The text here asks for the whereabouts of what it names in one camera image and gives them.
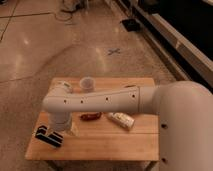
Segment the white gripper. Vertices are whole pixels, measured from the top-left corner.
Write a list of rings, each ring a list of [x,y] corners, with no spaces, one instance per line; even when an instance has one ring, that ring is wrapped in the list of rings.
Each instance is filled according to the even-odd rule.
[[[66,131],[70,136],[77,136],[78,129],[75,123],[72,124],[70,113],[55,113],[49,115],[49,126],[53,131]]]

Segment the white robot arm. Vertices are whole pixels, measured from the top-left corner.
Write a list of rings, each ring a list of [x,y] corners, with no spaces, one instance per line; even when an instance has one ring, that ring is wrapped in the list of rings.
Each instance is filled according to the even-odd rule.
[[[75,94],[57,84],[43,100],[50,123],[72,112],[123,112],[159,117],[160,171],[213,171],[213,92],[192,81]]]

